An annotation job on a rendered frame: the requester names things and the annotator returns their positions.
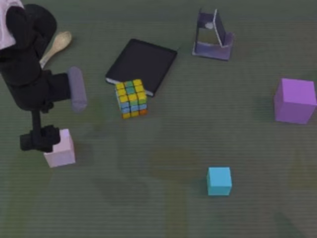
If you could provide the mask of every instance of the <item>yellow square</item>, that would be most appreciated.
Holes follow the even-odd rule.
[[[118,96],[120,97],[120,96],[126,95],[127,92],[125,91],[125,89],[119,89],[119,90],[117,91],[117,94],[118,94]]]
[[[128,95],[128,98],[129,98],[129,101],[130,101],[130,102],[133,102],[133,101],[137,101],[137,100],[138,100],[138,97],[137,97],[137,95],[136,95],[135,93]]]
[[[132,117],[137,117],[139,115],[139,112],[138,111],[136,111],[136,112],[131,112],[131,116]]]
[[[142,85],[139,85],[139,86],[135,86],[135,91],[137,93],[141,93],[141,92],[144,92],[144,88]]]
[[[128,119],[128,118],[130,118],[130,117],[131,117],[130,113],[124,113],[124,114],[122,114],[122,118],[123,118],[123,119]]]
[[[115,88],[116,90],[124,89],[124,83],[116,83]]]
[[[134,79],[134,80],[133,80],[133,85],[134,85],[134,86],[140,86],[140,85],[142,85],[142,80],[141,80],[141,79]]]
[[[145,100],[147,98],[147,95],[145,92],[138,93],[138,99],[139,100]]]
[[[128,100],[128,96],[127,95],[123,95],[123,96],[119,97],[119,102],[120,103],[126,103],[128,101],[129,100]]]

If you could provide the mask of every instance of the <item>spoon handle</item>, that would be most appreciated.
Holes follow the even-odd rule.
[[[55,51],[48,51],[43,57],[42,59],[40,60],[40,65],[41,65],[41,68],[43,69],[46,65],[46,63],[50,60],[50,58],[55,54],[56,52]]]

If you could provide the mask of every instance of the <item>gray-green surface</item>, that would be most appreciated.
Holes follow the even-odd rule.
[[[48,67],[82,68],[90,104],[43,116],[70,129],[78,159],[50,169],[19,151],[31,117],[0,80],[1,238],[316,237],[317,118],[276,123],[272,97],[280,77],[317,79],[317,1],[32,3],[72,32]],[[190,55],[201,6],[235,33],[229,62]],[[181,49],[150,113],[122,120],[104,74],[130,38]],[[231,167],[229,197],[207,196],[209,166]]]

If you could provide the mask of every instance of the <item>cube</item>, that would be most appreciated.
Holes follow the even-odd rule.
[[[208,168],[207,186],[209,196],[228,196],[232,188],[230,168]]]
[[[74,164],[75,152],[73,140],[68,129],[59,131],[60,143],[53,146],[53,151],[44,153],[47,163],[51,168]]]
[[[274,96],[275,120],[307,124],[316,105],[314,82],[282,78]]]
[[[147,95],[141,79],[116,83],[115,93],[123,119],[147,114]]]

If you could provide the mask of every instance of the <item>rubik's cube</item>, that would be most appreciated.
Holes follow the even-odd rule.
[[[141,79],[117,83],[115,93],[122,118],[127,119],[147,114],[147,95]]]

